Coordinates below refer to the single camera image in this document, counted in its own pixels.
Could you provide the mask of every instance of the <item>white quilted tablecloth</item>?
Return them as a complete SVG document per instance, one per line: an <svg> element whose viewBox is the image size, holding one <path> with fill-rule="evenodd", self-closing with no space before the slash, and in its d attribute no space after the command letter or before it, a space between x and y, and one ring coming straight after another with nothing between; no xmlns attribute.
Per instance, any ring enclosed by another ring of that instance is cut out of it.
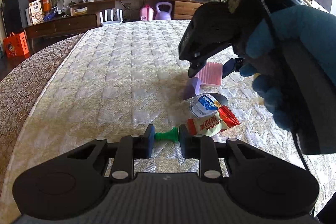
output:
<svg viewBox="0 0 336 224"><path fill-rule="evenodd" d="M191 117L190 100L182 101L189 63L180 61L178 44L189 21L143 21L88 31L60 65L36 101L17 140L0 199L0 222L10 223L19 211L11 189L24 170L98 136L110 142L142 134L149 123L164 132ZM226 49L210 61L234 57ZM281 159L302 166L290 134L257 105L252 78L233 73L219 88L241 125L214 136L236 137ZM335 192L334 155L310 156L308 164L321 185L316 211ZM135 170L196 171L197 160L185 160L179 144L155 143L152 158L136 160Z"/></svg>

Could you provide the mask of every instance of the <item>green plastic piece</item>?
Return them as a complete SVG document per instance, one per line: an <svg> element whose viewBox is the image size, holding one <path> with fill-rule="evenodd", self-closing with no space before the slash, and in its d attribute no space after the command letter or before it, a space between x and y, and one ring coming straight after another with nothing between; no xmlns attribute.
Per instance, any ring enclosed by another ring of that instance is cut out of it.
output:
<svg viewBox="0 0 336 224"><path fill-rule="evenodd" d="M155 133L155 140L171 140L175 143L179 141L179 129L174 127L172 130L165 133Z"/></svg>

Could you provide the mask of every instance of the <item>blue glove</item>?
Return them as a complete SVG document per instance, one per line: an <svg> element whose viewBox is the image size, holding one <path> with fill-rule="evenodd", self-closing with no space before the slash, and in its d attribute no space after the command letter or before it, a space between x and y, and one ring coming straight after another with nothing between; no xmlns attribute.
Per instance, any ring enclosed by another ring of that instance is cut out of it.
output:
<svg viewBox="0 0 336 224"><path fill-rule="evenodd" d="M278 38L281 41L299 38L336 85L336 17L312 7L297 5L273 13L271 19ZM249 37L246 54L258 58L273 48L274 41L263 20ZM250 64L244 65L240 70L244 77L254 73L257 71ZM276 124L290 130L290 115L278 110L283 103L283 96L270 83L269 76L260 75L254 80L252 87L264 98L264 105L273 114Z"/></svg>

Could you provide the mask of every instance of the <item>blue label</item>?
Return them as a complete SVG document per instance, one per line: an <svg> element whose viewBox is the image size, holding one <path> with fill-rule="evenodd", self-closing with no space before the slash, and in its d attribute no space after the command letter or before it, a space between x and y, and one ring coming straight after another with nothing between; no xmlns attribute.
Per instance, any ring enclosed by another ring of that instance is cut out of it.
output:
<svg viewBox="0 0 336 224"><path fill-rule="evenodd" d="M218 107L216 107L213 104L212 100L206 95L203 95L200 98L198 98L198 101L202 104L202 106L204 106L206 110L218 110Z"/></svg>

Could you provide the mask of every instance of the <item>dark floor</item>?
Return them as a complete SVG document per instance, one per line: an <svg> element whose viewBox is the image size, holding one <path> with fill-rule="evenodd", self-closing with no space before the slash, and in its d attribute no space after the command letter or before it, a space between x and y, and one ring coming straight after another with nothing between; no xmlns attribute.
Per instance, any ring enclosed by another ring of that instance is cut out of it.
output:
<svg viewBox="0 0 336 224"><path fill-rule="evenodd" d="M66 37L53 37L48 39L42 38L39 41L34 41L34 49L29 49L29 53L25 56L7 58L6 53L4 53L4 57L0 58L0 81L2 81L8 73L10 73L16 66L21 64L28 57L65 38Z"/></svg>

